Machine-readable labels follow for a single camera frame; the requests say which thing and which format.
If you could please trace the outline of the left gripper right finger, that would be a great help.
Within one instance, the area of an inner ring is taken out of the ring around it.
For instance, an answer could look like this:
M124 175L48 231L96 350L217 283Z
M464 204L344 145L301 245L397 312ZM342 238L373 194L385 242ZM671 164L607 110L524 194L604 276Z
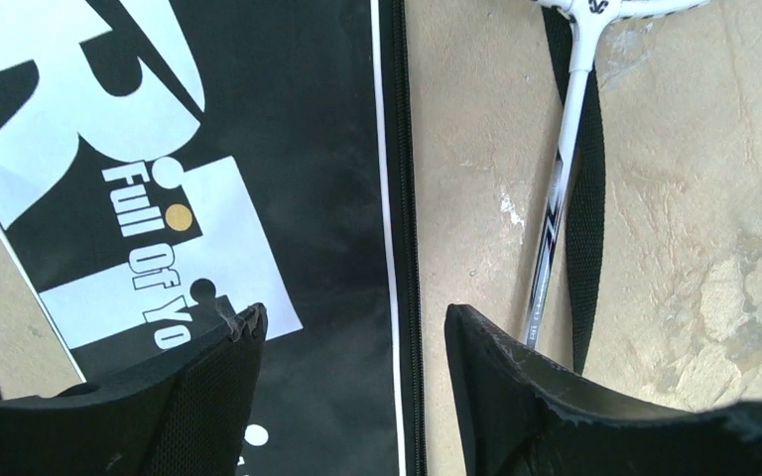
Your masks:
M444 337L470 475L762 475L762 401L688 413L561 366L476 308Z

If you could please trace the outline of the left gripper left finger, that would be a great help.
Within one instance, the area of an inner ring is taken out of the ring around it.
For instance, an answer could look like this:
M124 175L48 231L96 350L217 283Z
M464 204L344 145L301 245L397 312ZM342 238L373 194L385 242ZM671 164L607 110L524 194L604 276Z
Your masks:
M254 303L128 369L0 401L0 475L234 474L267 329Z

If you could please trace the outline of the black racket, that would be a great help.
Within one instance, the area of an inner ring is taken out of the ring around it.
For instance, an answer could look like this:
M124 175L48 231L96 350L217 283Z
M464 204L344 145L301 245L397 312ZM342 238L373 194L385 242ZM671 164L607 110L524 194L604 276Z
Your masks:
M578 134L581 107L596 49L604 30L609 25L619 21L669 16L701 7L704 4L703 1L699 0L541 0L538 2L540 7L554 9L569 21L571 57L568 68L567 98L564 103L528 305L525 330L525 344L528 347L532 349L537 347L542 330L545 302L553 271L563 208L568 195L572 155Z

